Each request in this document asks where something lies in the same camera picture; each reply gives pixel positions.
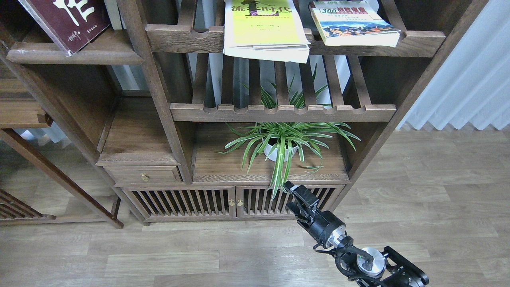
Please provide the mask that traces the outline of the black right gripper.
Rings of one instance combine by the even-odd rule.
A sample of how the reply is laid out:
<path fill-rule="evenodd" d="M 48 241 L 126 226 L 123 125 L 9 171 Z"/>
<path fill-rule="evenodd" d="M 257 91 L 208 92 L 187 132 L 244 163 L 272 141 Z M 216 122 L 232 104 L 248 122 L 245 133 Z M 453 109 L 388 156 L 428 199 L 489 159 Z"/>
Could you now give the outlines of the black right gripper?
<path fill-rule="evenodd" d="M 295 215 L 298 224 L 324 248 L 343 247 L 342 240 L 346 237 L 345 223 L 329 210 L 317 209 L 319 198 L 304 185 L 295 185 L 291 181 L 284 184 L 297 203 L 288 202 L 286 207 Z"/>

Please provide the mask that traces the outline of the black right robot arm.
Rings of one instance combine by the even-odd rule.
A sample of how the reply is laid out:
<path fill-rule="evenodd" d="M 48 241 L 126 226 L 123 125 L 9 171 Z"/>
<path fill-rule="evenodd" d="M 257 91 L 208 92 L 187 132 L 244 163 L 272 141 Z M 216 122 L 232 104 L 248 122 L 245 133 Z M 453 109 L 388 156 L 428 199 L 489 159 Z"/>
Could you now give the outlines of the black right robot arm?
<path fill-rule="evenodd" d="M 319 198 L 303 185 L 284 184 L 295 198 L 286 206 L 297 223 L 312 236 L 322 253 L 335 259 L 337 269 L 361 287 L 424 287 L 430 282 L 426 273 L 391 247 L 359 249 L 345 231 L 345 224 L 330 211 L 318 207 Z"/>

